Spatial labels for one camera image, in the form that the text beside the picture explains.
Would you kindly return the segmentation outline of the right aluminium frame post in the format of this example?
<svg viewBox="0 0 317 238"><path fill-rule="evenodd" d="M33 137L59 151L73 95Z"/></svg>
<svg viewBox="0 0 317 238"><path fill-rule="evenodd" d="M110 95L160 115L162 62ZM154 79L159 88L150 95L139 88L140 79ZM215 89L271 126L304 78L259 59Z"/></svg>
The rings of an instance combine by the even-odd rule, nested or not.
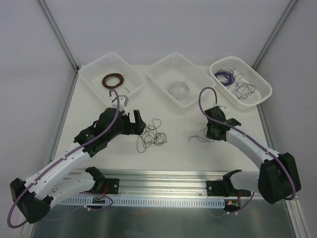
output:
<svg viewBox="0 0 317 238"><path fill-rule="evenodd" d="M297 5L298 0L290 0L286 5L285 9L283 10L281 16L279 17L277 23L275 24L273 30L271 31L269 37L267 38L265 44L263 45L260 53L258 54L252 69L256 70L261 62L263 61L264 57L266 56L267 52L269 51L270 47L274 43L276 37L278 36L280 30L286 23L287 19L289 18L290 14L294 10L295 6Z"/></svg>

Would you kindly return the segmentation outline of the right white perforated basket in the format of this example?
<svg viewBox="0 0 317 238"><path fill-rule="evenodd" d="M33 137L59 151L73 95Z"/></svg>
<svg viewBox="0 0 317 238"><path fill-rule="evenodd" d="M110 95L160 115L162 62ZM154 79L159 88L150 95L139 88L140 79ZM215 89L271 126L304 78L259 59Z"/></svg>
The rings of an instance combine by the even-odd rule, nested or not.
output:
<svg viewBox="0 0 317 238"><path fill-rule="evenodd" d="M214 62L210 74L216 88L239 110L248 110L272 95L271 85L238 57Z"/></svg>

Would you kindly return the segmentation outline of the left aluminium frame post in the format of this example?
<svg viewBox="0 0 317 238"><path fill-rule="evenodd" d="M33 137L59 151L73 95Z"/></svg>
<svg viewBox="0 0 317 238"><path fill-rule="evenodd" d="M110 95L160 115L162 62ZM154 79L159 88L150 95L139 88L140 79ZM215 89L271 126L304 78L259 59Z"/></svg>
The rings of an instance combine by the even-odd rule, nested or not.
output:
<svg viewBox="0 0 317 238"><path fill-rule="evenodd" d="M39 5L41 11L43 12L43 15L45 17L45 19L47 20L50 28L53 31L53 34L55 35L59 45L61 46L61 49L63 51L63 53L65 54L69 64L71 65L71 68L77 73L79 70L79 66L77 65L50 9L49 6L47 5L45 0L37 0L36 1L37 4Z"/></svg>

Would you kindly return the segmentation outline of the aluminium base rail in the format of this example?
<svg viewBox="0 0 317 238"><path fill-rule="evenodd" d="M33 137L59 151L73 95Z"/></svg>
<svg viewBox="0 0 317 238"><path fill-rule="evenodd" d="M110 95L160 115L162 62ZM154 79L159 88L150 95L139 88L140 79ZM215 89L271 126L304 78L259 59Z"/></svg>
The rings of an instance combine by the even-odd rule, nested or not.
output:
<svg viewBox="0 0 317 238"><path fill-rule="evenodd" d="M106 178L119 179L118 196L207 198L206 181L226 172L138 171L100 169Z"/></svg>

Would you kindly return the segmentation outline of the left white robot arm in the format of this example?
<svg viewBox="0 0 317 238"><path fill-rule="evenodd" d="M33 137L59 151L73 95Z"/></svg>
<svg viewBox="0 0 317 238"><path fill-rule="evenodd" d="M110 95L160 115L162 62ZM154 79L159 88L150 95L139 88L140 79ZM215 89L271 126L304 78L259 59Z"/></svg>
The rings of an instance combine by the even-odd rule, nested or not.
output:
<svg viewBox="0 0 317 238"><path fill-rule="evenodd" d="M82 130L62 155L33 176L10 183L14 206L33 224L63 200L78 193L90 192L99 196L118 194L119 180L105 178L96 167L86 168L77 177L62 181L76 166L93 158L119 135L141 135L146 127L140 112L134 110L134 122L129 114L107 108L99 119Z"/></svg>

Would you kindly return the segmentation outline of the white perforated basket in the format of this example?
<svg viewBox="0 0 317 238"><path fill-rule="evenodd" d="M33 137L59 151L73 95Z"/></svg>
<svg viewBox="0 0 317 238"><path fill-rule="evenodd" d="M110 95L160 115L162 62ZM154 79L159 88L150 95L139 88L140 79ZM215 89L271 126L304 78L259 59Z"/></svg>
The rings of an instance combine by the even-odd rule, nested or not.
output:
<svg viewBox="0 0 317 238"><path fill-rule="evenodd" d="M152 64L147 76L177 114L196 107L203 88L215 87L214 79L180 53L169 54Z"/></svg>
<svg viewBox="0 0 317 238"><path fill-rule="evenodd" d="M210 74L216 88L239 110L248 110L272 95L271 85L238 57L214 62Z"/></svg>
<svg viewBox="0 0 317 238"><path fill-rule="evenodd" d="M108 53L83 65L79 75L106 105L111 104L109 89L102 83L106 76L110 76L107 86L113 87L119 95L126 95L129 99L134 98L146 85L145 79L116 53Z"/></svg>

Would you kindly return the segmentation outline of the left white perforated basket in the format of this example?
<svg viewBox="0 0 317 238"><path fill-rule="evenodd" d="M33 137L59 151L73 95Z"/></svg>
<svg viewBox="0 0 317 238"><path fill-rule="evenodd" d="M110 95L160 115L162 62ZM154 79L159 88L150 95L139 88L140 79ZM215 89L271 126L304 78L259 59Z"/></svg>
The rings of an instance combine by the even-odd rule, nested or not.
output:
<svg viewBox="0 0 317 238"><path fill-rule="evenodd" d="M83 65L79 75L106 105L111 104L109 89L102 83L106 76L110 76L107 86L113 87L119 95L126 95L129 99L134 98L146 85L145 79L116 53L108 53Z"/></svg>

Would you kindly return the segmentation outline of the aluminium frame post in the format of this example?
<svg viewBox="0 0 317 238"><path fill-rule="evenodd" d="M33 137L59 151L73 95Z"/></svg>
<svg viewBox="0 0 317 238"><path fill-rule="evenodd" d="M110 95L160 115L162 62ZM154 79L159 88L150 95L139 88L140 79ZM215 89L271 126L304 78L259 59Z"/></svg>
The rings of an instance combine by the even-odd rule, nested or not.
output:
<svg viewBox="0 0 317 238"><path fill-rule="evenodd" d="M289 18L290 14L294 10L295 6L297 5L298 0L290 0L286 5L285 9L283 10L281 16L279 17L277 23L275 24L273 30L271 31L269 37L267 38L265 44L263 45L260 53L258 54L252 69L256 70L261 62L263 61L264 57L266 56L267 52L269 51L270 47L274 43L276 37L278 36L280 30L286 23L287 19Z"/></svg>
<svg viewBox="0 0 317 238"><path fill-rule="evenodd" d="M37 0L36 1L37 4L39 5L41 11L43 12L43 15L45 17L45 19L47 20L50 28L53 31L53 34L55 35L59 45L61 46L61 49L63 51L63 53L65 54L69 64L71 65L71 68L77 73L79 70L79 66L77 65L50 9L49 6L47 5L45 0Z"/></svg>

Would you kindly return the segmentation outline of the middle white perforated basket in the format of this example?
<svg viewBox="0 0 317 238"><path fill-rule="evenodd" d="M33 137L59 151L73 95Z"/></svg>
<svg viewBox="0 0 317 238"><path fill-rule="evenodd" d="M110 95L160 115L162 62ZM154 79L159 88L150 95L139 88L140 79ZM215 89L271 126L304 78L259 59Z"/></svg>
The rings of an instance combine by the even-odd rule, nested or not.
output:
<svg viewBox="0 0 317 238"><path fill-rule="evenodd" d="M152 64L147 76L177 114L196 107L203 88L215 87L214 79L180 53L169 54Z"/></svg>

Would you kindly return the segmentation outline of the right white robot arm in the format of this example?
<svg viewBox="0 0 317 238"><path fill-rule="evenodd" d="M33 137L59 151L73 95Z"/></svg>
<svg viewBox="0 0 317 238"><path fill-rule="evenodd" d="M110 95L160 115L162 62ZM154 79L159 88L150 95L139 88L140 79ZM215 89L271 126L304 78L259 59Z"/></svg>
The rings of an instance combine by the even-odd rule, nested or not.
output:
<svg viewBox="0 0 317 238"><path fill-rule="evenodd" d="M207 137L225 141L245 154L259 169L257 172L231 171L222 190L229 196L239 190L259 193L266 202L274 204L282 199L292 199L301 190L296 161L290 153L280 153L261 145L246 131L241 123L226 119L216 106L204 111L208 119Z"/></svg>

